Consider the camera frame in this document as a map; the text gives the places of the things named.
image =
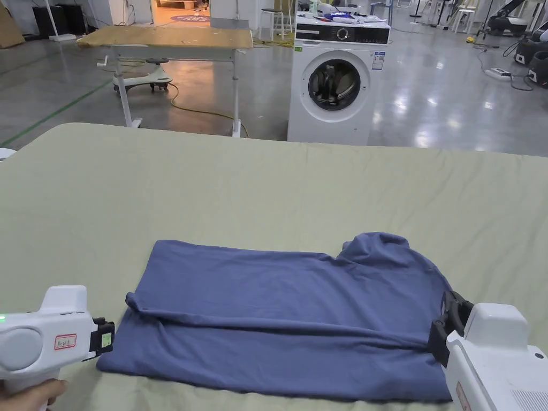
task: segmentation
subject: mattress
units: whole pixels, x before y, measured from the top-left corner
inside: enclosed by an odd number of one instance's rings
[[[119,322],[155,241],[337,255],[355,234],[405,237],[473,302],[513,304],[548,350],[548,159],[56,127],[0,164],[0,311],[82,284]],[[209,390],[65,367],[56,410],[449,410]]]

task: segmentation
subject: cardboard box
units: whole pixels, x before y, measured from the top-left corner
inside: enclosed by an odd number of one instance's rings
[[[15,21],[0,2],[0,49],[24,43],[25,39]]]

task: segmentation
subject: doorway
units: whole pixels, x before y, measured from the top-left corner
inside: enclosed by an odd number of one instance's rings
[[[151,0],[155,26],[209,26],[209,0]]]

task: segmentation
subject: washing machine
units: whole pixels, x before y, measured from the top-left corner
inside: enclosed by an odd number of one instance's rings
[[[288,141],[366,145],[390,26],[296,18]]]

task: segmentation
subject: vent grille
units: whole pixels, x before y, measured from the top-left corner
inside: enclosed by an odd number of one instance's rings
[[[512,395],[523,411],[548,411],[548,392],[513,390]]]

